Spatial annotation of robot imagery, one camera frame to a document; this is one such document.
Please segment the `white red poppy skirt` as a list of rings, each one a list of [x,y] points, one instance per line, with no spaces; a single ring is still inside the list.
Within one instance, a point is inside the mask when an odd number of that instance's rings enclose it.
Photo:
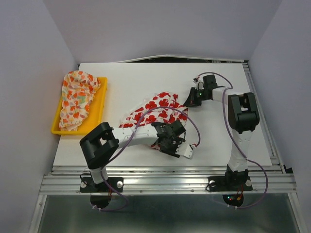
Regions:
[[[156,129],[151,125],[155,122],[173,123],[179,120],[186,125],[188,117],[187,107],[177,102],[178,95],[162,92],[149,98],[140,106],[125,115],[118,128],[114,128],[113,134],[119,142],[119,149],[127,146],[147,144],[151,148],[158,139]]]

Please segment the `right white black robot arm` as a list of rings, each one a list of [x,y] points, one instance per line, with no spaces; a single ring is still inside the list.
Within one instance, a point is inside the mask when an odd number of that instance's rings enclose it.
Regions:
[[[260,121],[256,98],[252,92],[236,92],[231,83],[228,87],[218,85],[217,75],[215,72],[204,72],[194,78],[195,86],[190,89],[184,102],[186,107],[201,106],[205,100],[220,102],[226,130],[232,141],[225,174],[210,176],[207,190],[222,192],[245,188],[251,191],[247,152],[252,133]]]

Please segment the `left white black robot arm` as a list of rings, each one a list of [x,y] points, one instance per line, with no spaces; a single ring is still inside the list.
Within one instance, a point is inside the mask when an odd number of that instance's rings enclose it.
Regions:
[[[191,158],[193,148],[180,137],[185,132],[178,120],[172,124],[156,122],[137,128],[112,128],[107,122],[99,124],[80,140],[92,177],[91,185],[97,191],[104,191],[108,187],[106,166],[116,151],[121,152],[127,146],[155,145],[161,153]]]

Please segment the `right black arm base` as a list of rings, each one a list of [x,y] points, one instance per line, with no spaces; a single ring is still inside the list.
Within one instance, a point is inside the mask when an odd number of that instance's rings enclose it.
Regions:
[[[233,191],[252,191],[252,185],[247,185],[246,182],[250,181],[247,179],[235,179],[228,180],[225,176],[210,176],[207,178],[208,183],[206,191],[209,192],[233,192]]]

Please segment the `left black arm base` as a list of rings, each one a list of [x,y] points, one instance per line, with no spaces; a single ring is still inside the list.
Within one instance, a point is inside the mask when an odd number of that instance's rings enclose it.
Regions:
[[[123,177],[109,177],[108,183],[111,187],[113,187],[118,192],[123,191],[124,179]],[[100,184],[95,184],[93,179],[88,177],[82,177],[80,184],[80,192],[81,193],[107,193],[110,189],[104,182]]]

